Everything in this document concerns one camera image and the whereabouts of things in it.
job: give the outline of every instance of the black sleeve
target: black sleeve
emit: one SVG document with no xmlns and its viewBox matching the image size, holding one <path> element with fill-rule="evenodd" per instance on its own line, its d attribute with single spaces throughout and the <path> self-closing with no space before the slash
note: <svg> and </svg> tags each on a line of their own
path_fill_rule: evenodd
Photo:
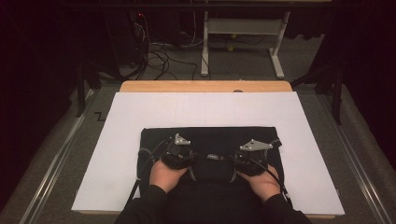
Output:
<svg viewBox="0 0 396 224">
<path fill-rule="evenodd" d="M 116 224 L 163 223 L 162 210 L 167 195 L 163 189 L 150 185 L 140 197 L 131 200 L 116 219 Z"/>
<path fill-rule="evenodd" d="M 311 224 L 311 221 L 301 211 L 292 209 L 281 194 L 272 196 L 264 203 L 262 214 L 264 223 Z"/>
</svg>

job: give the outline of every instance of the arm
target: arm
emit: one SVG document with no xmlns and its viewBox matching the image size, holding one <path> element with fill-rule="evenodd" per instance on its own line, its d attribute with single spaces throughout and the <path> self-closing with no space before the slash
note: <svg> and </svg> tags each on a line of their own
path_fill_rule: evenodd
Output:
<svg viewBox="0 0 396 224">
<path fill-rule="evenodd" d="M 162 161 L 157 161 L 151 168 L 150 185 L 146 192 L 129 202 L 115 223 L 161 223 L 161 211 L 166 205 L 167 193 L 177 185 L 186 171 L 172 170 Z"/>
<path fill-rule="evenodd" d="M 268 166 L 268 169 L 277 176 L 276 169 Z M 248 176 L 238 173 L 250 184 L 254 193 L 256 193 L 263 202 L 262 215 L 264 223 L 311 223 L 311 221 L 300 211 L 295 211 L 283 198 L 280 193 L 280 186 L 271 177 L 268 172 L 261 175 Z"/>
</svg>

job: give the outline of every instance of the white paper sheet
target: white paper sheet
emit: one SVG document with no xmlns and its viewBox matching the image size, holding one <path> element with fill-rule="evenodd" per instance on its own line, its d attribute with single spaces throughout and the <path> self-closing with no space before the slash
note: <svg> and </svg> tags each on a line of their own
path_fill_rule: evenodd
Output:
<svg viewBox="0 0 396 224">
<path fill-rule="evenodd" d="M 295 92 L 119 92 L 72 210 L 119 212 L 135 181 L 144 128 L 274 126 L 294 209 L 343 215 Z"/>
</svg>

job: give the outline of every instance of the hand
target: hand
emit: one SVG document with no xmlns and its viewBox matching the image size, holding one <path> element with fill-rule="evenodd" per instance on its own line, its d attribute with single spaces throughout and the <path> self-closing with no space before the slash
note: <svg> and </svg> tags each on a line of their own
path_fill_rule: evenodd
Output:
<svg viewBox="0 0 396 224">
<path fill-rule="evenodd" d="M 276 169 L 268 165 L 268 170 L 278 177 Z M 237 172 L 240 176 L 247 180 L 253 192 L 257 194 L 264 202 L 272 196 L 280 193 L 280 186 L 276 180 L 268 173 L 264 172 L 261 175 L 248 176 Z"/>
<path fill-rule="evenodd" d="M 166 193 L 171 191 L 178 183 L 181 176 L 186 173 L 187 168 L 173 170 L 167 167 L 162 161 L 157 161 L 151 168 L 149 177 L 150 185 L 156 185 Z"/>
</svg>

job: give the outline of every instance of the person's left hand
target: person's left hand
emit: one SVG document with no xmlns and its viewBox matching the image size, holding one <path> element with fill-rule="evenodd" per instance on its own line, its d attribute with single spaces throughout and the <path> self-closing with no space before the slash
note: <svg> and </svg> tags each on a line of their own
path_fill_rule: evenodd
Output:
<svg viewBox="0 0 396 224">
<path fill-rule="evenodd" d="M 151 168 L 149 176 L 150 185 L 156 185 L 166 193 L 171 191 L 178 183 L 178 180 L 186 173 L 187 168 L 173 170 L 167 167 L 162 161 L 157 161 Z"/>
</svg>

